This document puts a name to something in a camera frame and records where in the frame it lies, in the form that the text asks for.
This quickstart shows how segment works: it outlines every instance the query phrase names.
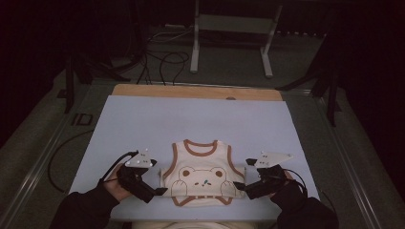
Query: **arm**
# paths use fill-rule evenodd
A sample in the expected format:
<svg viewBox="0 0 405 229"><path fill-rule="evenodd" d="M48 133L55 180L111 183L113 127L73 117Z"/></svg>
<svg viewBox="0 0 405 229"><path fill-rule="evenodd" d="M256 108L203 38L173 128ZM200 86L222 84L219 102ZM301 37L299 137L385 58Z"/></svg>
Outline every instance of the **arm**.
<svg viewBox="0 0 405 229"><path fill-rule="evenodd" d="M117 178L118 165L108 180L85 194L69 194L59 205L50 228L104 228L113 208L131 196Z"/></svg>
<svg viewBox="0 0 405 229"><path fill-rule="evenodd" d="M337 229L339 221L334 212L316 198L307 198L298 185L290 182L277 194L271 196L282 213L277 218L280 229L310 228Z"/></svg>

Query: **table leg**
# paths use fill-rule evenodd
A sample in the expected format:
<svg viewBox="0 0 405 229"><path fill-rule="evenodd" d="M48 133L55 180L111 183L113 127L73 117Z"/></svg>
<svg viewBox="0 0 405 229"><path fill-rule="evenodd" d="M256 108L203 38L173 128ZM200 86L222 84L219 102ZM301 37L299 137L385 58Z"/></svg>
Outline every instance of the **table leg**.
<svg viewBox="0 0 405 229"><path fill-rule="evenodd" d="M277 22L281 14L281 9L283 6L279 6L276 14L271 22L270 32L268 33L268 39L266 45L260 49L260 55L262 56L263 68L265 69L265 77L271 78L273 76L273 71L271 70L270 60L268 59L268 50L270 49L271 41L273 40L274 34L277 28Z"/></svg>
<svg viewBox="0 0 405 229"><path fill-rule="evenodd" d="M200 42L199 42L199 5L200 0L196 0L196 11L194 16L194 45L193 45L193 53L191 54L191 73L197 73L199 70L199 54L200 54Z"/></svg>

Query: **metal stand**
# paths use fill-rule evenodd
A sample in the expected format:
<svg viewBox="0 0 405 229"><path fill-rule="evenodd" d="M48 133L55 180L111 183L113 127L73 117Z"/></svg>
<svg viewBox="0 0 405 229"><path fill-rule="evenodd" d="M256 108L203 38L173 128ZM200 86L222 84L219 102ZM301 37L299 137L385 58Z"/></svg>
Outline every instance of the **metal stand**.
<svg viewBox="0 0 405 229"><path fill-rule="evenodd" d="M200 0L196 0L195 17L194 17L194 45L193 53L191 55L191 73L197 73L199 68L199 54L200 54L200 41L199 30L210 31L239 31L239 32L252 32L264 33L268 35L267 42L264 47L260 49L262 56L263 67L265 70L265 77L271 78L273 72L271 70L270 61L268 58L268 50L274 33L277 27L277 22L281 14L283 6L278 6L277 11L272 19L263 18L247 18L235 16L220 16L200 13Z"/></svg>

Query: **brown trim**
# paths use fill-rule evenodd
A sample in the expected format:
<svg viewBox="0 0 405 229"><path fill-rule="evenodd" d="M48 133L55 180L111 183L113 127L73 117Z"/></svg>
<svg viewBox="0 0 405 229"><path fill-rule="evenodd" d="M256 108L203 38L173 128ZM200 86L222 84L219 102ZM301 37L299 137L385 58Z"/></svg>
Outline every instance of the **brown trim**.
<svg viewBox="0 0 405 229"><path fill-rule="evenodd" d="M183 143L184 143L185 150L192 156L210 156L210 155L214 154L214 152L217 150L217 146L218 146L218 140L214 140L212 143L202 144L202 143L196 143L189 139L186 139ZM199 147L212 146L212 150L210 150L206 153L199 153L199 152L192 151L188 145L199 146Z"/></svg>
<svg viewBox="0 0 405 229"><path fill-rule="evenodd" d="M215 199L219 200L224 205L229 205L232 202L233 198L229 198L228 200L225 200L223 197L215 197Z"/></svg>
<svg viewBox="0 0 405 229"><path fill-rule="evenodd" d="M189 202L191 202L191 201L193 201L195 199L199 199L199 198L206 198L206 197L205 196L188 197L188 198L186 198L185 200L183 200L181 202L179 202L176 197L172 197L174 204L176 206L179 206L179 207L182 207L185 204L187 204L187 203L189 203ZM233 199L233 198L229 198L228 200L226 200L223 197L207 197L207 198L215 198L215 199L219 200L221 203L223 203L224 205L229 205L232 202L232 199Z"/></svg>
<svg viewBox="0 0 405 229"><path fill-rule="evenodd" d="M173 160L172 160L172 164L170 165L170 167L169 167L169 169L166 171L166 173L164 173L162 176L163 176L163 179L166 179L172 172L173 172L173 170L175 170L175 167L176 167L176 163L177 163L177 159L178 159L178 157L179 157L179 153L178 153L178 150L177 150L177 145L176 145L176 143L173 143L172 144L172 147L173 147Z"/></svg>
<svg viewBox="0 0 405 229"><path fill-rule="evenodd" d="M185 204L187 204L188 202L196 199L196 197L188 197L185 200L183 200L182 202L179 202L176 197L172 197L172 199L173 199L173 202L175 203L176 206L182 207Z"/></svg>
<svg viewBox="0 0 405 229"><path fill-rule="evenodd" d="M237 175L245 178L244 174L241 174L241 172L239 172L235 166L232 163L232 156L231 156L231 152L232 152L232 148L230 147L230 145L228 145L228 150L227 150L227 159L228 159L228 164L230 166L230 168L233 170L233 172L235 172Z"/></svg>

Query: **clothing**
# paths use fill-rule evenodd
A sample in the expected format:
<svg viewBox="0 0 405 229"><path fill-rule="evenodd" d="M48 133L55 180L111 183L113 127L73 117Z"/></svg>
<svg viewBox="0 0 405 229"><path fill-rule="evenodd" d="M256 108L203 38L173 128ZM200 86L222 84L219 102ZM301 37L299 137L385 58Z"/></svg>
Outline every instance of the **clothing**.
<svg viewBox="0 0 405 229"><path fill-rule="evenodd" d="M228 205L242 198L233 181L245 183L245 168L235 168L231 147L222 141L201 144L188 139L173 144L173 162L161 171L164 196L177 206Z"/></svg>
<svg viewBox="0 0 405 229"><path fill-rule="evenodd" d="M316 198L306 198L292 182L271 198L281 209L279 229L337 229L334 212ZM59 205L51 229L104 228L118 201L102 185L85 194L71 193Z"/></svg>
<svg viewBox="0 0 405 229"><path fill-rule="evenodd" d="M71 193L60 203L50 228L104 228L117 205L119 202L102 185L85 194Z"/></svg>

